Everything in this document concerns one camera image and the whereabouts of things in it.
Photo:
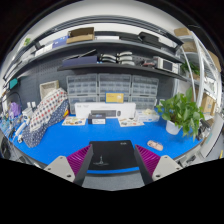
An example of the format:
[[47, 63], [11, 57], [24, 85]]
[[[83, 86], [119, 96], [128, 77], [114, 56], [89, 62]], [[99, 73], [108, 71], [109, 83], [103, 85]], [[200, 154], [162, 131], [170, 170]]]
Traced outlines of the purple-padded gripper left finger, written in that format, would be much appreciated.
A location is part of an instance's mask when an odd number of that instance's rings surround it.
[[92, 156], [93, 147], [92, 145], [88, 145], [67, 157], [58, 156], [44, 170], [81, 186], [84, 182]]

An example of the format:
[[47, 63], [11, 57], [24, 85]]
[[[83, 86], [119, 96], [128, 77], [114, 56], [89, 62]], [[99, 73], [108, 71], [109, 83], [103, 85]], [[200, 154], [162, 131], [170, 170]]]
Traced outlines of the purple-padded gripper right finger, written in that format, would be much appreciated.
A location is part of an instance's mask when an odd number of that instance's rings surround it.
[[135, 146], [134, 155], [145, 185], [182, 169], [168, 155], [159, 156], [139, 145]]

